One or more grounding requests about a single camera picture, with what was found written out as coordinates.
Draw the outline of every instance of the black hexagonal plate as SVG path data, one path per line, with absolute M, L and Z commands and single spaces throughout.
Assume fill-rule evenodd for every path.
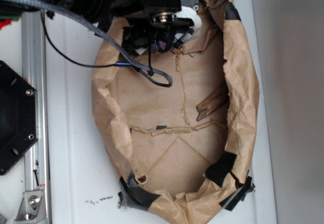
M 0 61 L 0 175 L 37 141 L 36 90 Z

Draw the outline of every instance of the gray wall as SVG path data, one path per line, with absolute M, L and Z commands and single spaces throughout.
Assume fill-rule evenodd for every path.
M 324 0 L 253 6 L 278 223 L 324 223 Z

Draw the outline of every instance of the black cable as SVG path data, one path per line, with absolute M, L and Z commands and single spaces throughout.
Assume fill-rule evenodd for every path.
M 36 8 L 36 9 L 47 10 L 47 11 L 50 11 L 52 13 L 62 14 L 64 16 L 66 16 L 66 17 L 68 17 L 68 18 L 70 18 L 70 19 L 72 19 L 72 20 L 74 20 L 74 21 L 82 24 L 84 27 L 88 28 L 89 30 L 93 31 L 98 36 L 100 36 L 101 38 L 103 38 L 107 42 L 109 42 L 114 48 L 116 48 L 120 52 L 120 55 L 125 58 L 126 63 L 127 63 L 127 66 L 133 66 L 137 70 L 145 70 L 145 71 L 150 71 L 151 70 L 151 68 L 149 66 L 146 66 L 144 64 L 141 64 L 138 61 L 134 60 L 125 51 L 125 49 L 122 48 L 107 33 L 105 33 L 104 31 L 102 31 L 101 29 L 95 27 L 93 24 L 91 24 L 88 20 L 86 20 L 82 16 L 77 15 L 77 14 L 75 14 L 75 13 L 73 13 L 73 12 L 71 12 L 71 11 L 63 8 L 63 7 L 56 6 L 56 5 L 53 5 L 53 4 L 49 4 L 49 3 L 43 2 L 41 0 L 3 0 L 3 1 L 10 2 L 10 3 L 16 3 L 16 4 L 21 4 L 21 5 L 33 7 L 33 8 Z M 163 86 L 163 87 L 171 87 L 172 86 L 172 83 L 173 83 L 172 77 L 169 76 L 167 73 L 165 73 L 165 72 L 163 72 L 161 70 L 155 69 L 155 68 L 153 68 L 153 72 L 156 73 L 156 74 L 161 75 L 162 77 L 164 77 L 168 81 L 167 84 L 156 82 L 157 85 L 160 85 L 160 86 Z
M 47 40 L 49 41 L 49 43 L 51 44 L 51 46 L 54 48 L 54 50 L 59 53 L 63 58 L 65 58 L 66 60 L 70 61 L 71 63 L 74 63 L 76 65 L 79 65 L 79 66 L 82 66 L 82 67 L 87 67 L 87 68 L 107 68 L 107 67 L 112 67 L 112 66 L 115 66 L 115 64 L 109 64 L 109 65 L 88 65 L 88 64 L 82 64 L 82 63 L 79 63 L 79 62 L 76 62 L 74 61 L 73 59 L 70 59 L 68 56 L 66 56 L 64 53 L 62 53 L 52 42 L 52 40 L 50 39 L 50 36 L 47 32 L 47 29 L 46 29 L 46 25 L 45 25 L 45 18 L 44 18 L 44 15 L 41 14 L 40 15 L 40 18 L 42 20 L 42 25 L 43 25 L 43 28 L 44 28 L 44 33 L 45 33 L 45 36 L 47 38 Z
M 156 31 L 155 36 L 154 36 L 154 44 L 155 44 L 156 50 L 158 50 L 160 53 L 164 53 L 171 49 L 177 29 L 174 27 L 171 27 L 165 49 L 162 49 L 159 44 L 158 35 L 160 34 L 160 32 L 162 32 L 162 31 L 161 30 Z
M 147 30 L 144 30 L 144 32 L 146 33 L 147 35 L 147 40 L 148 40 L 148 66 L 150 67 L 150 71 L 148 72 L 148 75 L 149 76 L 152 76 L 154 74 L 154 71 L 153 71 L 153 68 L 152 68 L 152 60 L 151 60 L 151 57 L 152 57 L 152 52 L 151 52 L 151 37 L 150 37 L 150 34 L 147 32 Z

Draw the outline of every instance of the metal bracket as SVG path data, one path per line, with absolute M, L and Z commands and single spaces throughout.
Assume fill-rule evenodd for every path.
M 0 214 L 0 224 L 5 224 L 6 221 L 7 221 L 7 219 L 3 215 Z
M 42 190 L 24 192 L 15 224 L 36 224 L 46 218 L 43 194 Z
M 37 141 L 36 90 L 0 61 L 0 175 Z

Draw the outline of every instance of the brown paper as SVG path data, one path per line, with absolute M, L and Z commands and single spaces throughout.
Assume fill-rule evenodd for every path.
M 221 210 L 219 203 L 245 182 L 251 164 L 258 81 L 242 23 L 225 20 L 227 3 L 212 8 L 207 3 L 213 19 L 200 13 L 203 28 L 196 42 L 152 56 L 152 66 L 173 77 L 171 88 L 150 83 L 131 67 L 93 73 L 94 119 L 117 176 L 127 180 L 134 174 L 141 188 L 160 195 L 149 211 L 173 224 L 207 223 Z M 119 18 L 109 31 L 120 44 L 126 26 Z M 193 51 L 198 53 L 192 58 L 187 53 Z M 96 64 L 115 63 L 118 56 L 104 42 Z M 148 62 L 147 55 L 135 59 Z M 196 106 L 224 79 L 229 103 L 197 122 Z M 203 173 L 224 150 L 237 158 L 220 187 Z

